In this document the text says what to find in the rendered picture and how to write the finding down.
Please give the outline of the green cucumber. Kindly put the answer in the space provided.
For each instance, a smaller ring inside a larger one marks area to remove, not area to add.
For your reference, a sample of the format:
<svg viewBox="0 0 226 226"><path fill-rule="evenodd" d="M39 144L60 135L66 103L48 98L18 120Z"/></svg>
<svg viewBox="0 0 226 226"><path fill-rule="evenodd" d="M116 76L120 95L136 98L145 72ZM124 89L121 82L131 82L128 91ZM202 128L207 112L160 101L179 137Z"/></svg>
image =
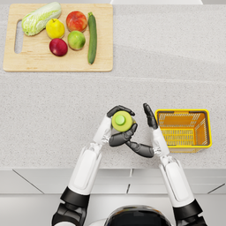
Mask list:
<svg viewBox="0 0 226 226"><path fill-rule="evenodd" d="M92 12L88 13L88 27L89 27L89 47L87 60L89 64L93 64L96 57L97 50L97 27L96 19Z"/></svg>

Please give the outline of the dark round robot body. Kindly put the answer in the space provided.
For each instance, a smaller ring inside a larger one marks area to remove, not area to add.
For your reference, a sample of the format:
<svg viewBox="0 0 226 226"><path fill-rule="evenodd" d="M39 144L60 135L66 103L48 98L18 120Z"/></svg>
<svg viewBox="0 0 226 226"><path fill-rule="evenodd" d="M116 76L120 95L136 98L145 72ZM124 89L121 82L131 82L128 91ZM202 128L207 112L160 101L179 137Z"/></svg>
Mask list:
<svg viewBox="0 0 226 226"><path fill-rule="evenodd" d="M149 206L124 206L113 211L104 226L172 226L160 211Z"/></svg>

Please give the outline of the green tea bottle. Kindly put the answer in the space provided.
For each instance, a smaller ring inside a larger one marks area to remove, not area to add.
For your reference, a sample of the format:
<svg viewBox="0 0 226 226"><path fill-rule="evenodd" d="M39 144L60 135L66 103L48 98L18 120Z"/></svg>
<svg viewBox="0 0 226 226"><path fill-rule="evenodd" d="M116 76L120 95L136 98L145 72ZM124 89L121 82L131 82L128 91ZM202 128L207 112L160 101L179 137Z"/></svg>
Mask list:
<svg viewBox="0 0 226 226"><path fill-rule="evenodd" d="M128 131L134 123L133 117L124 110L116 112L111 119L113 128L118 132Z"/></svg>

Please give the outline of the yellow lemon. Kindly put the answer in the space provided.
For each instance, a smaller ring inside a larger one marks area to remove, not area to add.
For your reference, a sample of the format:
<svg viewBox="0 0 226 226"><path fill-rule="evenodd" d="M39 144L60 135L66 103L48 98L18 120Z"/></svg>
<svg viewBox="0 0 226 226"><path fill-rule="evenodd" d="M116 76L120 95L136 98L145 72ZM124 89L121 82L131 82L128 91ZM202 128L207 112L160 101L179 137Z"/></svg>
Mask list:
<svg viewBox="0 0 226 226"><path fill-rule="evenodd" d="M46 32L50 39L64 37L64 24L59 19L50 19L46 25Z"/></svg>

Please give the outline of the dark red plum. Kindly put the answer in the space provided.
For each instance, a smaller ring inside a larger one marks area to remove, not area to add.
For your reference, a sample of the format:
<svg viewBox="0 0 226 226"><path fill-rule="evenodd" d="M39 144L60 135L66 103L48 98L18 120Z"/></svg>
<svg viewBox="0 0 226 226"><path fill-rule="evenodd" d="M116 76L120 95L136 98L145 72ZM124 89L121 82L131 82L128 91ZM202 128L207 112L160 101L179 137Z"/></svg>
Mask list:
<svg viewBox="0 0 226 226"><path fill-rule="evenodd" d="M64 40L56 38L50 41L49 50L55 56L62 57L67 53L68 46Z"/></svg>

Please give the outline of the yellow slatted basket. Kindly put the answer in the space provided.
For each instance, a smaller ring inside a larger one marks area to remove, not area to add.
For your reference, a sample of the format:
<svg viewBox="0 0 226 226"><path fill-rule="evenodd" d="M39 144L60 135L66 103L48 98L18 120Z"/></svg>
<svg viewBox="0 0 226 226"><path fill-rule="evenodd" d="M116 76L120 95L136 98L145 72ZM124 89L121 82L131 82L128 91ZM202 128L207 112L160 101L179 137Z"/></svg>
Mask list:
<svg viewBox="0 0 226 226"><path fill-rule="evenodd" d="M197 153L212 146L206 109L158 109L155 117L171 153Z"/></svg>

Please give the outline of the napa cabbage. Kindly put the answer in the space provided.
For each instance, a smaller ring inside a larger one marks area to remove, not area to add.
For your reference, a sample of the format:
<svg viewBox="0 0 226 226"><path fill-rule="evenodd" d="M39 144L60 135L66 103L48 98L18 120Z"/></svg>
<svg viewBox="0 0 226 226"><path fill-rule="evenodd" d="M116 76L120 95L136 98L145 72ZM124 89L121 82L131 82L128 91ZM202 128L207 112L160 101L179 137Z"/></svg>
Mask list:
<svg viewBox="0 0 226 226"><path fill-rule="evenodd" d="M58 19L61 15L62 7L58 2L45 4L39 9L28 13L21 22L25 35L33 36L41 32L50 19Z"/></svg>

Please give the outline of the green apple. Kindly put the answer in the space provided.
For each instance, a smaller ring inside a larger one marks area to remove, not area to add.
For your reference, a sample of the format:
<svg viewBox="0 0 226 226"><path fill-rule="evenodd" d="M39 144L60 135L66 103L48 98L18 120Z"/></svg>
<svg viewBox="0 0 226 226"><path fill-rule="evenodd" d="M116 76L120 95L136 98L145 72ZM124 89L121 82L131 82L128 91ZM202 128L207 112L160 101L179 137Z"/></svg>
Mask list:
<svg viewBox="0 0 226 226"><path fill-rule="evenodd" d="M67 37L69 47L74 50L82 49L86 43L86 38L80 31L71 31Z"/></svg>

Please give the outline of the wooden cutting board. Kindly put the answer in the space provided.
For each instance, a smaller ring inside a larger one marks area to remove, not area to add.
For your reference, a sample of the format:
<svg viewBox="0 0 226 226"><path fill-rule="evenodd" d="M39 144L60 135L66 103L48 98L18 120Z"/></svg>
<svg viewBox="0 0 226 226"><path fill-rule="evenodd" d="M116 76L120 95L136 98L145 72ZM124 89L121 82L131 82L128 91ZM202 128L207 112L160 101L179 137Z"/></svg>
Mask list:
<svg viewBox="0 0 226 226"><path fill-rule="evenodd" d="M87 61L88 46L69 49L65 56L54 56L49 50L50 38L42 31L23 36L20 53L15 52L17 24L40 4L12 4L4 47L3 69L7 72L109 72L113 68L113 6L111 4L63 4L60 20L71 11L93 13L97 25L97 52L93 64Z"/></svg>

